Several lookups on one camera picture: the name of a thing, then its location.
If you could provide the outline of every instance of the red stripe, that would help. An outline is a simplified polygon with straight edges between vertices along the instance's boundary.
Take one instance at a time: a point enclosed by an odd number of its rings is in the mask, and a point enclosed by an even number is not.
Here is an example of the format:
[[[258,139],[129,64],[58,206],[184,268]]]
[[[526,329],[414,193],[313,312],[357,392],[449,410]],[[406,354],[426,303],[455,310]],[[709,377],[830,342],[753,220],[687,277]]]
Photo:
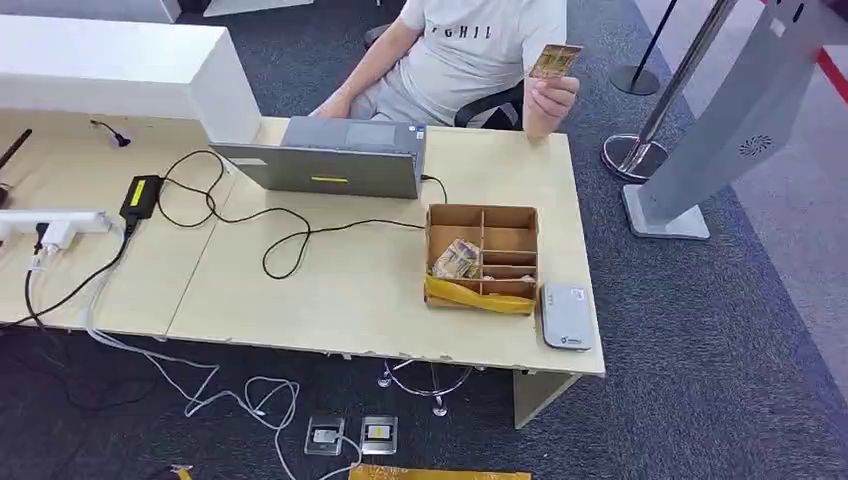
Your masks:
[[[830,54],[828,54],[825,49],[821,49],[819,54],[816,55],[816,63],[819,64],[819,67],[824,72],[824,75],[830,80],[830,83],[833,84],[833,87],[836,88],[836,92],[842,96],[842,99],[845,100],[845,103],[848,103],[848,80],[845,79],[845,75],[839,71],[836,64],[833,63],[833,59],[830,58]]]

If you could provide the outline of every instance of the laptop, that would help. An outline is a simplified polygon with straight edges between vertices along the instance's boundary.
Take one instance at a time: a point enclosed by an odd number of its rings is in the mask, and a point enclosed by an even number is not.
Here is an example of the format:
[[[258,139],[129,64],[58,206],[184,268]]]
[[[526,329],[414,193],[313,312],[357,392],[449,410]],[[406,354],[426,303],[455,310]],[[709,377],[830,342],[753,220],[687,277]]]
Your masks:
[[[267,190],[418,198],[425,126],[294,117],[280,146],[210,143]]]

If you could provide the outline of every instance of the white cable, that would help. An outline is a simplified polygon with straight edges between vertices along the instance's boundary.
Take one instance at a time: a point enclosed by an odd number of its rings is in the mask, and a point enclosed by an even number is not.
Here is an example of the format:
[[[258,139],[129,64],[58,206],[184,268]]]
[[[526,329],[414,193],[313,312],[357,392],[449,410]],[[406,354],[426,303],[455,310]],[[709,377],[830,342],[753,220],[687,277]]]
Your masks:
[[[119,234],[121,235],[121,238],[123,239],[123,232],[119,231]],[[119,350],[125,350],[125,351],[132,352],[132,353],[138,353],[140,355],[144,355],[145,358],[150,360],[150,362],[153,363],[153,365],[156,367],[156,369],[159,370],[159,373],[161,373],[162,376],[165,377],[165,380],[168,383],[170,383],[171,386],[173,386],[186,400],[188,400],[188,403],[186,404],[185,408],[183,409],[183,414],[186,417],[191,417],[192,415],[197,413],[203,407],[213,403],[214,401],[216,401],[220,398],[223,398],[223,397],[234,398],[236,400],[236,402],[238,403],[238,405],[242,409],[244,409],[244,411],[246,411],[251,417],[256,419],[258,422],[260,422],[265,427],[267,427],[271,430],[274,430],[274,432],[275,432],[274,433],[274,448],[277,451],[277,458],[279,458],[280,464],[283,466],[283,470],[285,470],[289,479],[290,480],[297,480],[295,478],[294,474],[292,474],[288,465],[286,464],[285,458],[283,457],[283,452],[280,448],[279,438],[280,438],[280,433],[286,427],[288,427],[291,424],[291,422],[294,420],[294,416],[295,416],[295,412],[296,412],[296,405],[297,405],[297,396],[300,393],[300,384],[298,384],[297,382],[292,382],[292,381],[286,380],[284,378],[274,378],[274,377],[265,377],[265,376],[257,375],[257,376],[251,377],[250,379],[247,380],[247,382],[245,382],[245,384],[244,384],[244,399],[242,399],[242,397],[239,397],[238,395],[236,395],[235,393],[233,393],[230,390],[222,390],[222,391],[216,393],[215,395],[212,395],[211,397],[207,398],[206,400],[200,400],[199,397],[201,396],[203,391],[206,389],[206,386],[209,384],[209,382],[212,381],[212,377],[214,377],[215,374],[218,373],[218,370],[221,369],[220,365],[208,365],[208,364],[192,362],[190,360],[186,360],[186,359],[183,359],[183,358],[170,357],[170,356],[167,356],[167,355],[163,355],[161,353],[153,352],[153,351],[150,351],[150,350],[145,350],[143,348],[134,347],[134,346],[128,345],[128,344],[126,344],[126,343],[124,343],[124,342],[122,342],[122,341],[120,341],[120,340],[118,340],[118,339],[116,339],[116,338],[114,338],[114,337],[112,337],[112,336],[110,336],[110,335],[108,335],[108,334],[106,334],[106,333],[104,333],[104,332],[102,332],[102,331],[100,331],[100,330],[98,330],[97,328],[94,327],[94,313],[93,313],[94,307],[97,303],[98,298],[100,297],[100,294],[103,292],[103,289],[106,287],[106,284],[109,281],[109,277],[111,277],[112,272],[115,270],[115,268],[117,267],[117,265],[119,263],[120,263],[120,261],[117,262],[112,268],[103,272],[103,274],[101,275],[101,277],[98,279],[97,283],[95,284],[94,290],[91,292],[91,295],[89,295],[88,299],[86,300],[86,302],[83,305],[83,309],[82,309],[82,312],[80,313],[80,315],[83,317],[82,320],[83,320],[83,325],[85,325],[86,332],[88,332],[88,334],[91,336],[91,338],[93,338],[94,340],[96,340],[99,343],[102,343],[102,344],[109,346],[109,347],[117,348]],[[194,393],[194,395],[189,395],[188,393],[185,392],[185,390],[182,389],[182,387],[180,387],[173,379],[171,379],[171,377],[165,371],[165,368],[162,367],[162,365],[156,359],[164,360],[164,361],[168,361],[168,362],[182,363],[184,365],[188,365],[188,366],[191,366],[191,367],[194,367],[194,368],[211,370],[211,372],[209,373],[209,375],[207,375],[207,377],[203,381],[203,383],[201,383],[200,388],[197,389],[197,391]],[[277,385],[273,389],[271,389],[270,392],[265,394],[265,396],[262,398],[262,400],[260,400],[259,403],[256,404],[256,406],[254,407],[252,401],[250,400],[249,389],[250,389],[250,385],[253,382],[257,382],[257,381],[263,381],[263,382],[268,382],[268,383],[277,384]],[[267,422],[264,418],[262,418],[263,416],[265,416],[265,412],[262,411],[261,408],[265,404],[265,402],[270,400],[274,396],[274,394],[276,394],[279,390],[281,390],[283,388],[288,388],[289,391],[291,392],[291,403],[289,404],[289,408],[286,410],[286,413],[283,416],[280,423],[278,425],[274,425],[274,424]],[[344,435],[340,435],[338,438],[341,439],[343,442],[349,443],[351,446],[353,446],[354,449],[356,449],[357,461],[355,463],[352,463],[350,466],[347,466],[347,467],[344,467],[344,468],[339,468],[337,470],[333,470],[332,472],[324,475],[323,477],[319,478],[318,480],[327,480],[328,478],[330,478],[334,475],[338,475],[340,473],[350,471],[350,470],[356,468],[357,466],[359,466],[360,464],[362,464],[362,450],[359,448],[359,445],[357,445],[356,442],[354,442],[353,440],[349,439],[348,437],[346,437]]]

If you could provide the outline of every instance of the card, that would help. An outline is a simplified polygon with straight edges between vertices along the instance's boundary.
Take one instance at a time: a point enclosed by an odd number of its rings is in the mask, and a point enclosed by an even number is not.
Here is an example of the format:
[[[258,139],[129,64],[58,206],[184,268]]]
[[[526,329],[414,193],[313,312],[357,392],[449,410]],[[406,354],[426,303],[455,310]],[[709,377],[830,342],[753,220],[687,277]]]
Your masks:
[[[545,45],[539,59],[536,60],[536,65],[533,70],[530,70],[530,76],[533,78],[562,78],[568,73],[568,69],[574,60],[577,59],[577,54],[583,50],[583,47],[573,45]]]

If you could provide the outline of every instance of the power strip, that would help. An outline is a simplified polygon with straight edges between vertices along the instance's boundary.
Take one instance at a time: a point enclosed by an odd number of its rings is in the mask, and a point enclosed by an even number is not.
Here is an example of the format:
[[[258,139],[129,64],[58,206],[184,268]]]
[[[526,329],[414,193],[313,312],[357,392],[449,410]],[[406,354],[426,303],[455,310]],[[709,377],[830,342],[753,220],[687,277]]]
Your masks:
[[[39,224],[48,225],[44,246],[62,250],[77,233],[106,233],[112,222],[105,210],[0,210],[0,243],[14,232],[35,233]]]

